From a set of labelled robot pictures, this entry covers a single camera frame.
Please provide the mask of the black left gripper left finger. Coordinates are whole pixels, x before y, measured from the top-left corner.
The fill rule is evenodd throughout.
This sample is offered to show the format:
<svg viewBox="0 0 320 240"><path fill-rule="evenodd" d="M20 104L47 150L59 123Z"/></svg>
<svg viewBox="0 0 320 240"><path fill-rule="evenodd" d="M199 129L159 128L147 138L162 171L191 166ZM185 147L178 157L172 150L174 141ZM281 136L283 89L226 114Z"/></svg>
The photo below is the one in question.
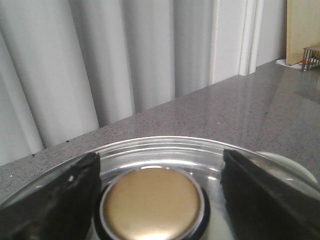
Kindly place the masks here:
<svg viewBox="0 0 320 240"><path fill-rule="evenodd" d="M48 184L0 210L2 240L84 240L101 191L100 157L89 153Z"/></svg>

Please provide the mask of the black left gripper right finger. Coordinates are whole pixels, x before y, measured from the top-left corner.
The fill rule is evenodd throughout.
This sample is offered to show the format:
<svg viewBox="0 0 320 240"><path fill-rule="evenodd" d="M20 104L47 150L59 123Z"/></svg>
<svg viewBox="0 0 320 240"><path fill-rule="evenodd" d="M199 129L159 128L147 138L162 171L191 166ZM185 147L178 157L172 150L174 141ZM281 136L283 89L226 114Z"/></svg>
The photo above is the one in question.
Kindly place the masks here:
<svg viewBox="0 0 320 240"><path fill-rule="evenodd" d="M220 183L238 240L318 240L320 201L257 166L236 150L223 152Z"/></svg>

